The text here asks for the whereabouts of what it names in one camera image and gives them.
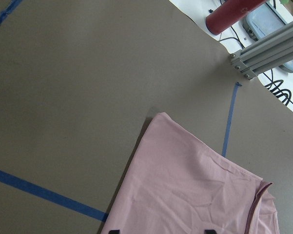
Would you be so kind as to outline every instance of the cloth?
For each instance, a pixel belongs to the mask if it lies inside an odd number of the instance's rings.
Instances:
[[[279,234],[270,185],[157,114],[101,233]]]

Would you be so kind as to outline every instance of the black object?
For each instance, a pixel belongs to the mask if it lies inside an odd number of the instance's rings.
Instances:
[[[205,234],[216,234],[215,230],[205,230]]]
[[[120,230],[110,230],[108,234],[120,234]]]

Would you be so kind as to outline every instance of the gray electronic device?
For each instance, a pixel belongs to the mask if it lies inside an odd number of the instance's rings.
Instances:
[[[279,15],[271,4],[266,2],[249,13],[243,20],[243,27],[248,35],[259,40],[280,29],[287,22]],[[279,66],[288,73],[293,73],[293,60]]]

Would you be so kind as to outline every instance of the red can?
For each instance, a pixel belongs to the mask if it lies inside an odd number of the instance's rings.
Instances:
[[[218,35],[267,0],[227,0],[206,17],[208,30]]]

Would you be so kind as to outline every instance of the blue line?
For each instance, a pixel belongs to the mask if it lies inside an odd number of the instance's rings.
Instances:
[[[235,84],[234,90],[233,90],[233,95],[232,95],[232,100],[231,100],[231,105],[230,105],[230,111],[229,111],[229,117],[228,117],[228,122],[226,124],[225,137],[224,137],[223,148],[222,148],[222,156],[224,156],[224,157],[226,156],[226,150],[228,148],[228,143],[229,143],[229,136],[230,136],[231,123],[232,123],[232,117],[233,117],[233,111],[234,111],[234,104],[235,104],[237,89],[240,86],[242,86],[242,85],[237,82]]]
[[[12,0],[8,7],[0,12],[0,24],[11,14],[22,0]]]
[[[54,193],[48,189],[42,188],[38,185],[35,185],[3,171],[0,171],[0,182],[103,222],[106,221],[108,216],[108,214],[102,211]]]

